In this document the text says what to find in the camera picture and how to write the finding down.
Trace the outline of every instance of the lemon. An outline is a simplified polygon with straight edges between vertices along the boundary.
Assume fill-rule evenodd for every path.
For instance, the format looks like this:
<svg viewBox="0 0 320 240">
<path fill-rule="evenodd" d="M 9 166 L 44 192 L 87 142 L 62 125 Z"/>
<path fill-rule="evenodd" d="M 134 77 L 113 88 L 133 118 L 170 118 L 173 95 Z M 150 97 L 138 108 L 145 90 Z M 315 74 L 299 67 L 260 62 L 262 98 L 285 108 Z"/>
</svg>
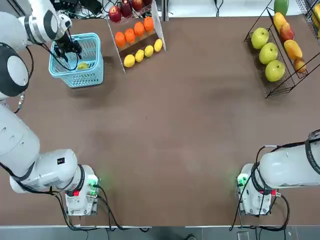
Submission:
<svg viewBox="0 0 320 240">
<path fill-rule="evenodd" d="M 123 61 L 123 65 L 127 68 L 131 68 L 134 64 L 135 64 L 135 56 L 133 56 L 132 54 L 129 54 L 125 57 L 124 61 Z"/>
<path fill-rule="evenodd" d="M 87 69 L 87 68 L 89 68 L 88 63 L 81 62 L 81 63 L 78 64 L 77 70 L 84 70 L 84 69 Z"/>
<path fill-rule="evenodd" d="M 151 57 L 152 54 L 154 54 L 154 47 L 149 45 L 149 46 L 146 46 L 145 50 L 144 50 L 144 55 L 146 57 Z"/>
<path fill-rule="evenodd" d="M 162 48 L 162 40 L 159 38 L 154 43 L 154 50 L 156 52 L 160 52 L 161 48 Z"/>
<path fill-rule="evenodd" d="M 145 52 L 143 50 L 139 49 L 135 54 L 135 60 L 138 63 L 140 63 L 144 59 L 144 56 L 145 56 Z"/>
</svg>

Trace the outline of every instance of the green apple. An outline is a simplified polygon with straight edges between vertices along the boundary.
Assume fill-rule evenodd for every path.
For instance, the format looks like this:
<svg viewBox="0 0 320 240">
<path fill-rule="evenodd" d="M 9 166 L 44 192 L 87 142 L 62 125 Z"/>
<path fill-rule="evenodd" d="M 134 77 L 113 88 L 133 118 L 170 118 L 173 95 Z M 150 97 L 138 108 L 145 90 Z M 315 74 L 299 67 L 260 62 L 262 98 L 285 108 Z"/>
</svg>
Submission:
<svg viewBox="0 0 320 240">
<path fill-rule="evenodd" d="M 254 30 L 251 36 L 252 46 L 255 49 L 261 49 L 268 42 L 268 39 L 269 39 L 268 30 L 263 27 L 259 27 L 256 30 Z"/>
<path fill-rule="evenodd" d="M 270 82 L 276 82 L 280 80 L 285 74 L 285 65 L 279 60 L 273 60 L 265 68 L 266 79 Z"/>
<path fill-rule="evenodd" d="M 259 53 L 259 60 L 262 64 L 267 65 L 278 57 L 278 48 L 273 42 L 264 45 Z"/>
</svg>

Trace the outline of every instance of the red apple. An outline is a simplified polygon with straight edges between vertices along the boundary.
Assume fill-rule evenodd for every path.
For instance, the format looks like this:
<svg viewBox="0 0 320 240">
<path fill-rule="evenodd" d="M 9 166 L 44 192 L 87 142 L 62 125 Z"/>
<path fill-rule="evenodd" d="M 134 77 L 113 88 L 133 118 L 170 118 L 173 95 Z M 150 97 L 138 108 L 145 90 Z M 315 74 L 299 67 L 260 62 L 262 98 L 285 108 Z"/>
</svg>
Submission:
<svg viewBox="0 0 320 240">
<path fill-rule="evenodd" d="M 132 7 L 134 10 L 139 11 L 144 6 L 142 0 L 132 0 Z"/>
<path fill-rule="evenodd" d="M 132 5 L 130 0 L 122 0 L 121 2 L 121 14 L 125 18 L 132 16 Z"/>
<path fill-rule="evenodd" d="M 121 20 L 121 11 L 117 6 L 112 6 L 109 9 L 109 18 L 112 22 L 118 23 Z"/>
<path fill-rule="evenodd" d="M 145 6 L 152 4 L 152 0 L 143 0 Z"/>
<path fill-rule="evenodd" d="M 285 24 L 282 25 L 280 29 L 280 36 L 284 42 L 290 39 L 291 40 L 295 39 L 295 33 L 290 27 L 289 23 L 286 22 Z"/>
</svg>

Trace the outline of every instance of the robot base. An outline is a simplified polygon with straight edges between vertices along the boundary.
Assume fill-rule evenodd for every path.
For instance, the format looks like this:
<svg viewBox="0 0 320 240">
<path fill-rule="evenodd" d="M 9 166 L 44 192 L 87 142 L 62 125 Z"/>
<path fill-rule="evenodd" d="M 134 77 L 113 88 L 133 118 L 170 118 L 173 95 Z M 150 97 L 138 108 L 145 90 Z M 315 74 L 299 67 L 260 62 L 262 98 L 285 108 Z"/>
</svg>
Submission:
<svg viewBox="0 0 320 240">
<path fill-rule="evenodd" d="M 65 194 L 66 207 L 69 216 L 95 216 L 97 215 L 100 180 L 93 169 L 88 165 L 82 165 L 84 170 L 84 183 L 82 189 L 73 196 Z"/>
<path fill-rule="evenodd" d="M 254 165 L 252 163 L 246 164 L 242 168 L 240 175 L 236 178 L 236 196 L 238 200 L 240 199 L 244 186 L 251 175 L 251 169 L 253 166 Z M 263 194 L 255 189 L 252 178 L 250 178 L 240 202 L 240 214 L 256 216 L 259 215 L 261 208 L 260 215 L 265 215 L 269 213 L 270 204 L 271 194 L 265 195 L 263 198 Z"/>
</svg>

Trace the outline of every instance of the black wire basket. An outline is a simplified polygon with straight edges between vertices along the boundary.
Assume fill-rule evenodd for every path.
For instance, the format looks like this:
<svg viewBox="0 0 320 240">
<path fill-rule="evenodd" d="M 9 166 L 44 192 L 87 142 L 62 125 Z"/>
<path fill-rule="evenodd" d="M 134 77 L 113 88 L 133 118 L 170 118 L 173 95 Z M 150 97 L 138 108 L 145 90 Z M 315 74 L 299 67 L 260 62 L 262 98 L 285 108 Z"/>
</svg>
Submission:
<svg viewBox="0 0 320 240">
<path fill-rule="evenodd" d="M 250 48 L 250 51 L 252 54 L 252 58 L 254 60 L 255 66 L 258 71 L 258 75 L 260 76 L 260 79 L 263 83 L 265 98 L 268 98 L 270 96 L 275 96 L 275 95 L 287 94 L 287 93 L 291 92 L 292 89 L 294 89 L 299 83 L 302 82 L 302 80 L 304 80 L 309 74 L 311 74 L 317 67 L 320 66 L 320 63 L 318 63 L 318 64 L 314 65 L 311 69 L 306 70 L 305 72 L 302 72 L 302 73 L 298 72 L 299 69 L 295 70 L 294 62 L 289 58 L 288 53 L 284 47 L 284 41 L 281 39 L 281 37 L 276 29 L 274 19 L 271 14 L 271 13 L 274 13 L 274 10 L 269 7 L 271 2 L 272 1 L 270 1 L 268 3 L 268 5 L 265 7 L 265 9 L 261 13 L 261 15 L 258 17 L 258 19 L 255 21 L 252 28 L 249 30 L 249 32 L 247 33 L 247 35 L 244 39 L 245 42 L 248 42 L 248 45 L 249 45 L 249 48 Z M 306 22 L 307 22 L 312 34 L 315 36 L 318 43 L 320 44 L 320 39 L 318 36 L 319 30 L 317 27 L 317 25 L 320 26 L 320 22 L 314 13 L 314 6 L 316 4 L 318 4 L 320 2 L 320 0 L 296 0 L 296 2 L 299 5 L 302 14 L 305 17 Z M 270 27 L 266 28 L 267 31 L 269 32 L 268 42 L 274 43 L 277 46 L 277 48 L 278 48 L 277 60 L 284 63 L 284 66 L 285 66 L 284 75 L 282 76 L 282 78 L 279 81 L 276 81 L 276 82 L 270 82 L 267 80 L 267 78 L 265 76 L 266 66 L 263 65 L 262 63 L 260 63 L 260 61 L 259 61 L 259 50 L 254 49 L 251 44 L 251 36 L 253 34 L 253 28 L 255 27 L 255 25 L 257 24 L 259 19 L 262 17 L 264 12 L 267 12 L 267 14 L 270 18 L 270 21 L 271 21 Z M 316 57 L 318 57 L 319 55 L 320 55 L 320 52 L 317 52 L 311 59 L 306 61 L 306 63 L 301 68 L 303 68 L 306 65 L 310 66 L 309 63 L 311 61 L 314 62 L 315 61 L 314 59 Z"/>
</svg>

